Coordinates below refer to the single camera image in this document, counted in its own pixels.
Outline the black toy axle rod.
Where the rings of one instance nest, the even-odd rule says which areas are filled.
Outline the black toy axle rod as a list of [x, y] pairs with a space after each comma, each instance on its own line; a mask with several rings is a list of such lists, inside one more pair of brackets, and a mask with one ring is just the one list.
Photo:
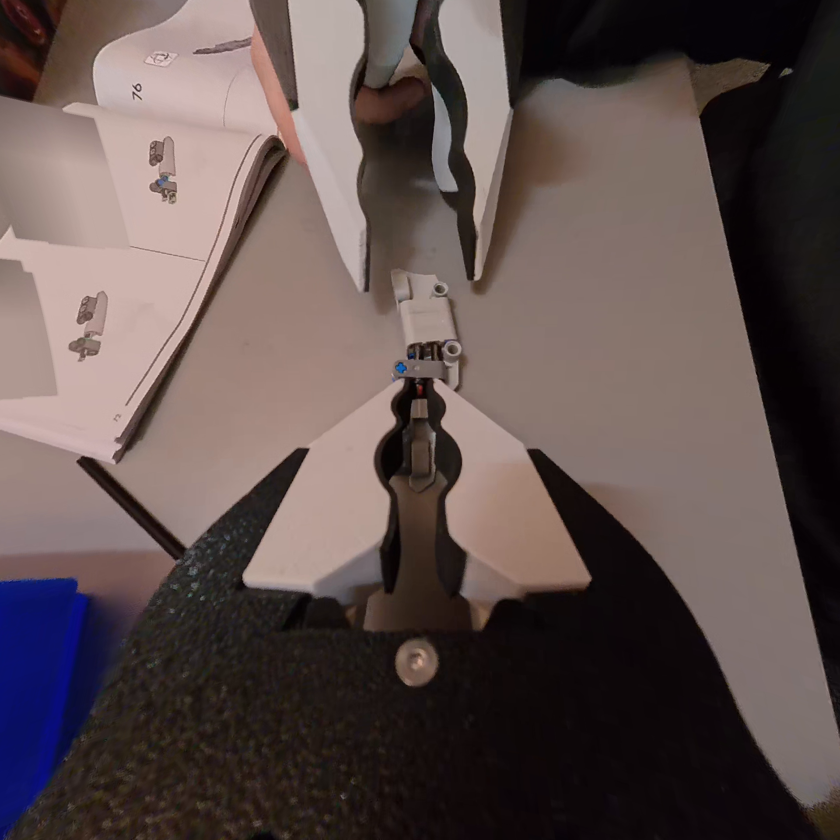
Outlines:
[[81, 456], [77, 465], [175, 562], [186, 546], [94, 458]]

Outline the white panel toy brick assembly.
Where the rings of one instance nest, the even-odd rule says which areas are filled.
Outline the white panel toy brick assembly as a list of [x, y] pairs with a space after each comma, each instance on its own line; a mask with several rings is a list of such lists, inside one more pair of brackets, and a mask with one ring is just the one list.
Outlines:
[[405, 376], [413, 371], [421, 377], [443, 380], [451, 390], [458, 390], [463, 345], [457, 335], [448, 285], [434, 275], [404, 269], [394, 269], [391, 278], [406, 343], [406, 359], [395, 364], [395, 373]]

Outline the small grey toy brick assembly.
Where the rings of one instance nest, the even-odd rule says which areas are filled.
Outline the small grey toy brick assembly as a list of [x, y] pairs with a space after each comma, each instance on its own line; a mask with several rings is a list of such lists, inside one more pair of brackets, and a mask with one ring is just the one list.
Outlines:
[[428, 390], [433, 380], [448, 381], [452, 364], [446, 361], [446, 342], [410, 344], [406, 358], [392, 368], [392, 378], [411, 382], [407, 420], [402, 432], [407, 482], [416, 494], [429, 489], [436, 478], [436, 438], [429, 415]]

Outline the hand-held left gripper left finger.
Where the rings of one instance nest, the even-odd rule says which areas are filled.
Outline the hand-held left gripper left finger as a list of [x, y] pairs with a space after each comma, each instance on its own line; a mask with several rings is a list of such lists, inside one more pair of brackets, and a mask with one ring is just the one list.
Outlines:
[[360, 612], [382, 588], [391, 497], [374, 458], [401, 390], [389, 384], [309, 445], [243, 573], [245, 587], [328, 597]]

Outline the blue plastic bin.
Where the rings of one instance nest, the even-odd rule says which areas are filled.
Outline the blue plastic bin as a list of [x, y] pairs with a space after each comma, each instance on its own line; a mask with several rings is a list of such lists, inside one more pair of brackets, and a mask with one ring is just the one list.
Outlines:
[[58, 764], [88, 598], [74, 579], [1, 583], [1, 837]]

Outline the person's right hand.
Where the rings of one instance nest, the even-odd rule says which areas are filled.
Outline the person's right hand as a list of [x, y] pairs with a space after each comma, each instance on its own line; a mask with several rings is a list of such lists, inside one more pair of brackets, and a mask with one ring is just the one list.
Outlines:
[[[289, 155], [301, 165], [307, 166], [287, 96], [257, 27], [251, 39], [250, 55], [269, 111], [276, 122], [277, 136]], [[362, 87], [354, 102], [354, 115], [358, 121], [366, 124], [390, 123], [414, 109], [430, 91], [431, 84], [419, 77], [405, 77], [381, 89]]]

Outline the open instruction booklet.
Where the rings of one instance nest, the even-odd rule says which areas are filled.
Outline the open instruction booklet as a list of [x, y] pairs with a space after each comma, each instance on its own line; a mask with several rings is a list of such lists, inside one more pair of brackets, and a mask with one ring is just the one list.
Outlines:
[[284, 149], [249, 2], [102, 48], [95, 104], [2, 98], [1, 428], [115, 464]]

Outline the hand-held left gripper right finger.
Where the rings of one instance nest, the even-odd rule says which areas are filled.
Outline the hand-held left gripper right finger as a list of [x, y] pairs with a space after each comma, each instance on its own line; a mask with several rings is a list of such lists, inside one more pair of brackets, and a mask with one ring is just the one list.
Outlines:
[[502, 600], [580, 592], [591, 574], [525, 445], [447, 385], [442, 430], [461, 469], [445, 496], [448, 534], [464, 550], [459, 593], [473, 627]]

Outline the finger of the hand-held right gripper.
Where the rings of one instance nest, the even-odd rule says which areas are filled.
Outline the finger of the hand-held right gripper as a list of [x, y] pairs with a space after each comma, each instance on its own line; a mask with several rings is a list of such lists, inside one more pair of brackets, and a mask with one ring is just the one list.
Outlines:
[[434, 102], [432, 161], [456, 214], [466, 277], [482, 277], [513, 114], [503, 3], [429, 2], [419, 53]]
[[369, 223], [360, 200], [364, 153], [354, 123], [364, 66], [364, 11], [355, 1], [289, 1], [297, 136], [333, 240], [358, 291], [370, 285]]

